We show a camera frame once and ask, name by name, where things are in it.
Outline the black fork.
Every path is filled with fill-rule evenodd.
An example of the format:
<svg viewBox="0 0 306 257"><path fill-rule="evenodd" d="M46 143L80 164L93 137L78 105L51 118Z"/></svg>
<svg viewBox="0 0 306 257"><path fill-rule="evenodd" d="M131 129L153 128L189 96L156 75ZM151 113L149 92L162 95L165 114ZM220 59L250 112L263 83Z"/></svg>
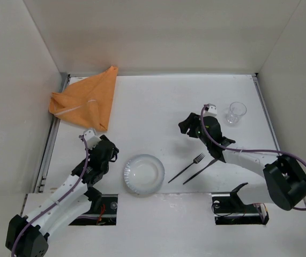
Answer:
<svg viewBox="0 0 306 257"><path fill-rule="evenodd" d="M177 173L172 179L168 181L168 184L171 183L174 179L176 179L178 176L180 176L183 172L185 172L188 168L190 168L194 164L198 164L202 159L205 157L204 153L199 154L197 157L195 157L188 166L186 166L183 170L181 170L179 173Z"/></svg>

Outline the black knife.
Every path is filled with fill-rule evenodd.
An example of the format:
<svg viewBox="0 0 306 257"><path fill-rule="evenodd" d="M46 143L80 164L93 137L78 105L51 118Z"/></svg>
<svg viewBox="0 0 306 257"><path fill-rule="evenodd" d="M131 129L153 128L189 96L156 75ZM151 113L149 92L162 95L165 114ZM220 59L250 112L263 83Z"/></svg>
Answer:
<svg viewBox="0 0 306 257"><path fill-rule="evenodd" d="M197 177L199 174L201 174L204 170L206 170L207 168L209 168L211 165L213 165L214 163L216 163L218 161L218 159L213 159L207 166L205 166L204 168L202 168L201 170L197 171L195 174L193 174L190 178L188 178L183 185L185 185L186 183L188 183L189 181L193 180L195 177Z"/></svg>

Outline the clear plastic cup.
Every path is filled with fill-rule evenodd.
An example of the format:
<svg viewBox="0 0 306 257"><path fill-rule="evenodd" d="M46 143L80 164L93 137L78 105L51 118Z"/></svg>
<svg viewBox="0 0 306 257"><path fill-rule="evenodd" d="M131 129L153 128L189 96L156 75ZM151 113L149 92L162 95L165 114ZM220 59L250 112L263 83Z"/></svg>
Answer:
<svg viewBox="0 0 306 257"><path fill-rule="evenodd" d="M237 124L246 113L247 108L245 104L241 102L233 102L229 106L226 120L229 124Z"/></svg>

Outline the orange cloth napkin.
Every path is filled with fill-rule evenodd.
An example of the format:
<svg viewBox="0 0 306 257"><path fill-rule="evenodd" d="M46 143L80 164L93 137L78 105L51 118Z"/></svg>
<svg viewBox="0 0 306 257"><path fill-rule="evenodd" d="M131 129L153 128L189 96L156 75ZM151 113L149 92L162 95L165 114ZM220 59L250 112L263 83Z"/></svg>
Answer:
<svg viewBox="0 0 306 257"><path fill-rule="evenodd" d="M55 117L84 128L108 130L118 68L70 84L61 93L52 93L49 112Z"/></svg>

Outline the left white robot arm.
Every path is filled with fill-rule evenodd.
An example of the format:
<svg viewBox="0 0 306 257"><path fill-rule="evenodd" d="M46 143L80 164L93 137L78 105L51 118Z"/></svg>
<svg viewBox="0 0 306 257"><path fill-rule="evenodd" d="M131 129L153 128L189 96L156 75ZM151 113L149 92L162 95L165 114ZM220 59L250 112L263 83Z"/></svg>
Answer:
<svg viewBox="0 0 306 257"><path fill-rule="evenodd" d="M105 135L97 136L92 130L79 139L86 157L62 185L29 214L10 219L5 247L11 256L44 256L54 234L100 204L102 194L94 185L117 160L119 150Z"/></svg>

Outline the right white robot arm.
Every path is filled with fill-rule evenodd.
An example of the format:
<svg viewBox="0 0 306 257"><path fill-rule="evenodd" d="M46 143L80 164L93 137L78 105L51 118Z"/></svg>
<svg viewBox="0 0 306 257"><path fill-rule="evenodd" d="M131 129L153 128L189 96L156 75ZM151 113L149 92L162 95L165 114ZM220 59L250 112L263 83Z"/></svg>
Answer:
<svg viewBox="0 0 306 257"><path fill-rule="evenodd" d="M216 161L236 165L264 179L256 185L243 182L231 191L241 205L273 203L291 210L306 197L306 174L294 157L240 150L234 140L222 135L218 120L212 116L191 113L178 126L181 133L200 139Z"/></svg>

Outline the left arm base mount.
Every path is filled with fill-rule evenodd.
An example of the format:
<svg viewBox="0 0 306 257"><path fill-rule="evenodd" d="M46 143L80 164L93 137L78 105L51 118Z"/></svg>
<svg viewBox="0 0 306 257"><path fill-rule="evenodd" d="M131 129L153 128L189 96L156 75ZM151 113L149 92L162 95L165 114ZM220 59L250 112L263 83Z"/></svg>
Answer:
<svg viewBox="0 0 306 257"><path fill-rule="evenodd" d="M117 222L118 195L105 194L92 202L86 213L77 217L71 226L114 226Z"/></svg>

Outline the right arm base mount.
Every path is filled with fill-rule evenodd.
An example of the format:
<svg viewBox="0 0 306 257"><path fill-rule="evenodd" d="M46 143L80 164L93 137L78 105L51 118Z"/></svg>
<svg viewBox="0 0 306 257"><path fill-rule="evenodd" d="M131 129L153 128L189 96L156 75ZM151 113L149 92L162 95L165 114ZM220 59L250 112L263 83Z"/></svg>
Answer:
<svg viewBox="0 0 306 257"><path fill-rule="evenodd" d="M266 225L269 214L265 204L245 205L238 191L248 183L242 183L230 192L212 194L211 210L216 225Z"/></svg>

